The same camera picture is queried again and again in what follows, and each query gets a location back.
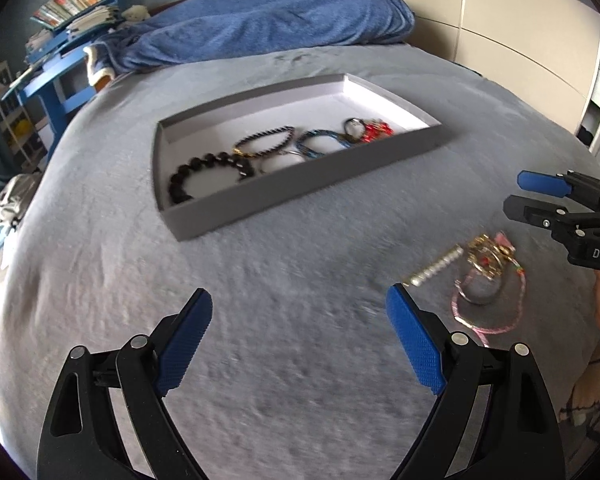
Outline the pearl hair clip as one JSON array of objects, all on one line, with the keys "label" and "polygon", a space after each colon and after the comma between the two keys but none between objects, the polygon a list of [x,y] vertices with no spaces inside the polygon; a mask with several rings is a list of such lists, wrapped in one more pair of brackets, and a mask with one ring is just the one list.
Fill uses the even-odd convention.
[{"label": "pearl hair clip", "polygon": [[420,270],[410,274],[402,284],[406,287],[419,287],[422,286],[426,281],[439,274],[442,270],[450,266],[453,262],[457,261],[462,255],[464,255],[465,248],[456,244],[451,249],[447,250],[444,254],[440,255],[434,261],[426,264]]}]

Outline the red gold charm ornament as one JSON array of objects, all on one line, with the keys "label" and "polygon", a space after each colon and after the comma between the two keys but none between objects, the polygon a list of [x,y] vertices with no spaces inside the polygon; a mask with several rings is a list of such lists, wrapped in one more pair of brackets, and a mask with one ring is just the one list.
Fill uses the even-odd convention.
[{"label": "red gold charm ornament", "polygon": [[363,143],[370,143],[376,140],[381,140],[392,136],[394,131],[390,127],[388,122],[384,122],[380,119],[364,120],[364,134],[362,135],[361,141]]}]

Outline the silver bangle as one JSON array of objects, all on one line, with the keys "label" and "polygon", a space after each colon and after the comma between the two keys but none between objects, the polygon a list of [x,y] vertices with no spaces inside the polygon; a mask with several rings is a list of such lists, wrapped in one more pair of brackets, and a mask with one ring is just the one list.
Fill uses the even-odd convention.
[{"label": "silver bangle", "polygon": [[298,151],[280,150],[259,160],[257,163],[258,174],[272,174],[272,172],[302,164],[305,160],[306,158]]}]

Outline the beige wardrobe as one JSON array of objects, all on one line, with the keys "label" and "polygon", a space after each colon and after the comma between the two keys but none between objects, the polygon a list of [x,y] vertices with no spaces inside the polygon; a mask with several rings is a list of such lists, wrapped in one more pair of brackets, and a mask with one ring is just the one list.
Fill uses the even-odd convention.
[{"label": "beige wardrobe", "polygon": [[571,133],[600,66],[600,14],[583,0],[404,0],[410,44],[494,81]]}]

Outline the grey bag on floor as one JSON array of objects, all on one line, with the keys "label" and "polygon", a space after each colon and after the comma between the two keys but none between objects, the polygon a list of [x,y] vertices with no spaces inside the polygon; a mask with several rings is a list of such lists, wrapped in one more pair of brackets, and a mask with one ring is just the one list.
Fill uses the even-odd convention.
[{"label": "grey bag on floor", "polygon": [[0,192],[0,228],[15,228],[26,215],[43,175],[17,174]]}]

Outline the white shelf rack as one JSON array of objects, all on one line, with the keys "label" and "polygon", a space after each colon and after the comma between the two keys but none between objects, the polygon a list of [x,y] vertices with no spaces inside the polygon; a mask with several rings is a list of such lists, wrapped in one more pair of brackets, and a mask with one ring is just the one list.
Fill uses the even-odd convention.
[{"label": "white shelf rack", "polygon": [[38,165],[46,154],[28,111],[17,97],[7,94],[12,83],[12,72],[6,61],[0,62],[0,130],[3,140],[23,172],[38,171]]}]

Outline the grey cardboard tray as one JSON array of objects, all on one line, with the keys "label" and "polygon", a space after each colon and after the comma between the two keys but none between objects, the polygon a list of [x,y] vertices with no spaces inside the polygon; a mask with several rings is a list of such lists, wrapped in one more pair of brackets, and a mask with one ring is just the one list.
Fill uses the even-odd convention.
[{"label": "grey cardboard tray", "polygon": [[191,240],[452,136],[416,105],[350,74],[269,84],[158,122],[156,205],[174,237]]}]

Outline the blue blanket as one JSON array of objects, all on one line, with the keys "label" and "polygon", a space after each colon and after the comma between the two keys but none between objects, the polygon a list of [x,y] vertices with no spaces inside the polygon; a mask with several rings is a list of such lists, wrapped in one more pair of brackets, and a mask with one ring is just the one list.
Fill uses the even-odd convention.
[{"label": "blue blanket", "polygon": [[415,23],[404,0],[185,0],[84,51],[96,80],[302,48],[397,44]]}]

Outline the blue desk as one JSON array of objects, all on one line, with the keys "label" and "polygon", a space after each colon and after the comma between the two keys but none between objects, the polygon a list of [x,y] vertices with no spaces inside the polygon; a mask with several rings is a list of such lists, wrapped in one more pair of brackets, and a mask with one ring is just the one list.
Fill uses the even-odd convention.
[{"label": "blue desk", "polygon": [[72,96],[64,98],[58,93],[61,77],[86,61],[84,48],[106,34],[111,25],[101,24],[87,32],[70,37],[66,28],[58,30],[52,40],[41,49],[41,53],[33,55],[34,63],[30,66],[30,74],[14,81],[9,89],[1,96],[0,102],[5,102],[12,94],[20,105],[26,105],[32,98],[38,98],[42,103],[53,142],[47,149],[52,156],[57,145],[68,127],[69,115],[76,112],[87,103],[96,93],[91,86],[86,86]]}]

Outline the white plush toy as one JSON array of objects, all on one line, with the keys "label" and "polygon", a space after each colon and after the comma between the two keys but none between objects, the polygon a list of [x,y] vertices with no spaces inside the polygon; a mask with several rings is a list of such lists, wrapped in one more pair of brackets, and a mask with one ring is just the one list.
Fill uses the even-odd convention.
[{"label": "white plush toy", "polygon": [[126,22],[130,22],[132,24],[140,23],[148,20],[148,18],[151,18],[146,6],[142,6],[141,4],[134,4],[134,6],[130,6],[122,12],[121,16]]}]

